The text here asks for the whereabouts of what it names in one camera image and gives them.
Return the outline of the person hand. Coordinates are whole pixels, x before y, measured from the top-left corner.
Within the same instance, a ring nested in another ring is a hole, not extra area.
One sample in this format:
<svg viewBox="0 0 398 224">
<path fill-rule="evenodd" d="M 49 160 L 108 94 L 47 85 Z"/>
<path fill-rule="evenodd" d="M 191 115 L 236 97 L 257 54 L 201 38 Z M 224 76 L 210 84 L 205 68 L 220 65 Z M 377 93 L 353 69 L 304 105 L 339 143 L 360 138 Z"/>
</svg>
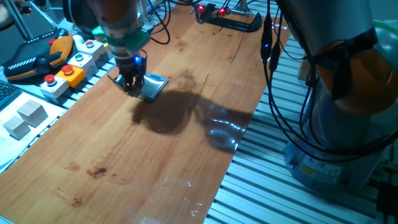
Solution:
<svg viewBox="0 0 398 224">
<path fill-rule="evenodd" d="M 24 0 L 14 0 L 15 5 L 21 9 L 21 6 L 24 4 Z M 1 3 L 0 10 L 0 25 L 1 28 L 9 25 L 12 22 L 11 13 L 6 9 L 3 3 Z"/>
</svg>

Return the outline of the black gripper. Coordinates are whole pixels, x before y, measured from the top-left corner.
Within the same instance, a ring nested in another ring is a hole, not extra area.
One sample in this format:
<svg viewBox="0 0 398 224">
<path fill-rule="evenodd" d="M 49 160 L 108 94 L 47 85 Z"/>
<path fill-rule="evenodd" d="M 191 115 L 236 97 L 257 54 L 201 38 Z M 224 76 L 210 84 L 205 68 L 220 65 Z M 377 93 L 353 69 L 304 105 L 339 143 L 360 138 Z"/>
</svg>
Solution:
<svg viewBox="0 0 398 224">
<path fill-rule="evenodd" d="M 122 75 L 120 79 L 122 90 L 124 92 L 130 92 L 132 90 L 131 85 L 125 79 L 133 79 L 135 77 L 133 95 L 140 95 L 142 87 L 144 86 L 143 76 L 146 74 L 147 58 L 135 55 L 127 59 L 116 58 L 115 61 L 119 68 L 119 74 Z"/>
</svg>

